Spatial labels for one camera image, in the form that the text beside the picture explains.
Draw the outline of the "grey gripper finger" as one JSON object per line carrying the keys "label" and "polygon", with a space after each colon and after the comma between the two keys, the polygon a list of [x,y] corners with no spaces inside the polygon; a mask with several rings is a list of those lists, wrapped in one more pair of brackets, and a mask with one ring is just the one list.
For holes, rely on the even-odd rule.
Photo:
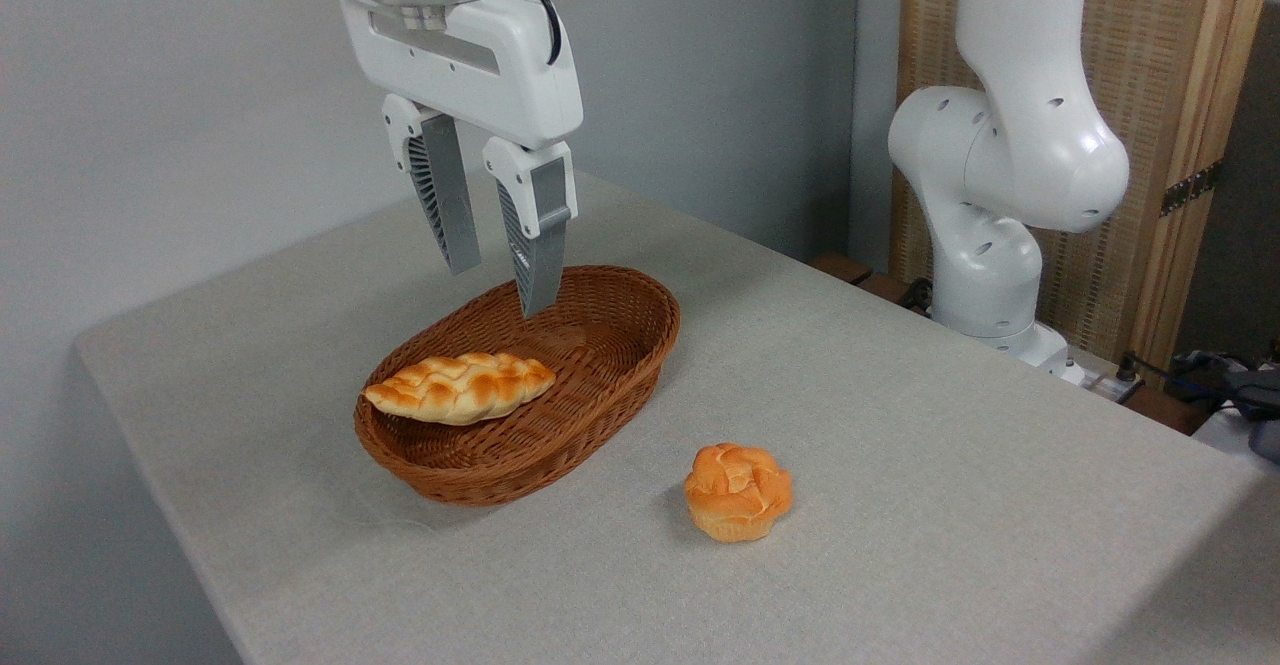
{"label": "grey gripper finger", "polygon": [[387,95],[381,113],[397,168],[407,174],[451,272],[481,261],[454,118]]}
{"label": "grey gripper finger", "polygon": [[524,150],[492,137],[483,150],[495,178],[515,283],[525,318],[557,299],[564,263],[564,233],[579,214],[568,145]]}

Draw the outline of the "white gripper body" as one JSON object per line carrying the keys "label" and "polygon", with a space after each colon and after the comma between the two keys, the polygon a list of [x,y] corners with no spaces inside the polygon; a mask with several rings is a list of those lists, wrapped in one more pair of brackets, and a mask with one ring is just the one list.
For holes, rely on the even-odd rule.
{"label": "white gripper body", "polygon": [[563,26],[540,0],[339,0],[369,81],[541,150],[582,123]]}

